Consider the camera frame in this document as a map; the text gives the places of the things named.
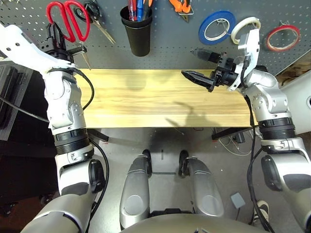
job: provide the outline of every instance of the pegboard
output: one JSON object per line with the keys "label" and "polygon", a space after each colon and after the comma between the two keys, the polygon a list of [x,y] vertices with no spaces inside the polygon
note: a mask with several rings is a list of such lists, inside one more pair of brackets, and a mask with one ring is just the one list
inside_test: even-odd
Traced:
{"label": "pegboard", "polygon": [[[215,64],[195,58],[190,50],[205,48],[218,53],[226,51],[232,58],[241,55],[238,46],[232,43],[230,37],[214,46],[206,46],[199,41],[198,30],[201,23],[207,16],[219,10],[232,12],[237,23],[250,16],[260,19],[261,49],[258,64],[267,66],[269,72],[274,75],[311,48],[310,0],[192,0],[194,15],[189,16],[189,23],[174,11],[168,0],[153,1],[150,53],[145,57],[136,57],[131,53],[120,17],[120,10],[127,5],[127,0],[98,0],[103,13],[102,22],[116,44],[112,45],[95,25],[91,25],[90,36],[85,46],[92,68],[213,69]],[[48,20],[45,9],[50,0],[19,0],[19,3],[17,0],[3,0],[3,2],[4,4],[0,5],[0,23],[21,26],[34,41],[46,38],[45,27]],[[58,8],[53,9],[52,16],[66,34]],[[289,51],[269,51],[265,47],[265,38],[269,31],[279,26],[280,21],[288,21],[300,29],[300,42]],[[82,21],[79,23],[84,30],[84,23]],[[247,26],[242,29],[237,38],[251,28],[252,26]],[[272,38],[272,44],[279,46],[289,44],[293,36],[291,33],[278,33]],[[67,42],[67,45],[68,48],[72,47],[70,42]],[[81,55],[75,56],[74,59],[79,67],[86,68]]]}

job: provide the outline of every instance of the wooden board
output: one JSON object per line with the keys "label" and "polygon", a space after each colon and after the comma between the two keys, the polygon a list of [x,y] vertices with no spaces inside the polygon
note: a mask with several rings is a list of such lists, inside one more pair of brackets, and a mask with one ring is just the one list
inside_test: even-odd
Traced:
{"label": "wooden board", "polygon": [[[209,93],[184,78],[180,70],[82,69],[95,88],[85,110],[88,128],[248,127],[242,95],[216,87]],[[209,76],[211,70],[199,70]],[[77,77],[82,105],[90,88]]]}

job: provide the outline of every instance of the pen holder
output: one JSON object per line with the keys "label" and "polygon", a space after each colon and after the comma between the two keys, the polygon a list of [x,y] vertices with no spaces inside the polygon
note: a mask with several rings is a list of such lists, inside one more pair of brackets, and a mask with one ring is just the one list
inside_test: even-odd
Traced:
{"label": "pen holder", "polygon": [[146,56],[150,51],[150,27],[152,10],[141,22],[130,21],[127,6],[120,11],[122,23],[125,26],[132,53],[137,57]]}

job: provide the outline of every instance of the shoe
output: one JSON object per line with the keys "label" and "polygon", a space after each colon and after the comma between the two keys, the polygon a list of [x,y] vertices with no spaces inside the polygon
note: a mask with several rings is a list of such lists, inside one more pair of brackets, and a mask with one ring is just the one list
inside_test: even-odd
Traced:
{"label": "shoe", "polygon": [[151,177],[151,174],[152,174],[152,164],[151,164],[151,154],[150,154],[150,151],[148,149],[145,149],[143,152],[142,152],[143,155],[146,155],[148,157],[148,168],[147,168],[147,174],[148,174],[148,177]]}
{"label": "shoe", "polygon": [[[264,200],[259,200],[257,202],[257,205],[262,213],[262,215],[264,216],[264,218],[267,220],[267,222],[269,222],[269,205],[268,203],[266,203]],[[253,221],[252,221],[252,225],[256,224],[256,222],[260,222],[259,216],[254,208],[254,212],[253,212]]]}

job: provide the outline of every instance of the tape roll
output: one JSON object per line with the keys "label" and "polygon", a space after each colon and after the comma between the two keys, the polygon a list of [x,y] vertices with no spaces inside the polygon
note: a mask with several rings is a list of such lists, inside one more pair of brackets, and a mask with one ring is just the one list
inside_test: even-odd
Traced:
{"label": "tape roll", "polygon": [[[284,46],[284,47],[275,47],[275,46],[271,45],[271,43],[270,43],[271,36],[273,36],[275,33],[279,32],[279,31],[282,31],[282,30],[291,30],[291,31],[293,31],[297,35],[296,39],[292,43],[290,43],[289,45]],[[294,47],[299,42],[299,39],[300,39],[300,30],[299,30],[299,28],[297,28],[297,27],[295,27],[293,25],[282,25],[282,26],[279,26],[277,28],[274,28],[271,32],[269,32],[269,34],[267,36],[266,45],[267,45],[267,48],[269,50],[271,50],[271,51],[283,52],[283,51],[286,51],[286,50],[290,50],[292,47]]]}
{"label": "tape roll", "polygon": [[238,23],[234,29],[231,32],[231,40],[233,41],[234,44],[238,45],[240,42],[240,39],[236,39],[235,37],[237,36],[239,30],[241,28],[245,27],[247,24],[255,24],[256,28],[260,29],[261,23],[258,18],[256,17],[248,17],[243,19],[240,23]]}
{"label": "tape roll", "polygon": [[[208,27],[217,20],[224,20],[228,26],[226,28],[226,31],[224,31],[222,34],[216,37],[209,37],[206,35]],[[201,24],[199,29],[199,39],[200,41],[205,45],[214,45],[217,43],[220,43],[224,40],[226,40],[230,33],[232,32],[232,29],[235,26],[235,17],[234,15],[229,11],[217,11],[211,15],[209,15]]]}

